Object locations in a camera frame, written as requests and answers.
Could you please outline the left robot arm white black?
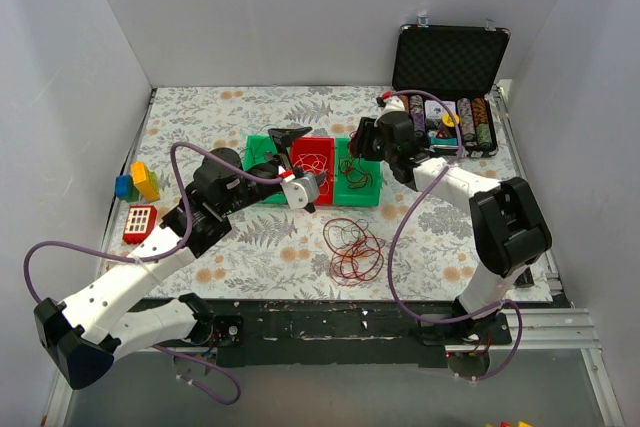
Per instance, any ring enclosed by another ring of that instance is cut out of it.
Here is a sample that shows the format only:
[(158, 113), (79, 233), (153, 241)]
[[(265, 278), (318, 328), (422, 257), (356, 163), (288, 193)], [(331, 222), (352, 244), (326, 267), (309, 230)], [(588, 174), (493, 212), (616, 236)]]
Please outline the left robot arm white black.
[(310, 131), (269, 130), (275, 153), (249, 169), (230, 148), (207, 151), (185, 141), (171, 146), (172, 161), (180, 148), (203, 157), (190, 183), (176, 181), (180, 202), (130, 254), (101, 253), (114, 264), (106, 274), (61, 301), (36, 300), (39, 341), (72, 389), (92, 385), (117, 360), (139, 350), (173, 340), (200, 347), (212, 339), (215, 315), (196, 294), (143, 311), (133, 308), (222, 240), (231, 230), (231, 214), (276, 194), (292, 209), (314, 212), (326, 176), (294, 166), (289, 157), (292, 144)]

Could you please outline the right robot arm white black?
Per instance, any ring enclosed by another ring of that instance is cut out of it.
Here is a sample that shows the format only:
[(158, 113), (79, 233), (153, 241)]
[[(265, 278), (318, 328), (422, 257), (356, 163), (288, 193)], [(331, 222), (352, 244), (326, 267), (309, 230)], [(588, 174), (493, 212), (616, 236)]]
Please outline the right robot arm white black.
[(471, 218), (479, 263), (449, 318), (428, 318), (403, 301), (398, 307), (419, 324), (430, 341), (475, 344), (494, 324), (507, 292), (524, 271), (547, 252), (552, 237), (528, 182), (498, 181), (469, 172), (454, 160), (433, 157), (415, 139), (410, 116), (385, 111), (360, 120), (349, 143), (355, 159), (386, 162), (401, 184), (421, 199), (434, 195)]

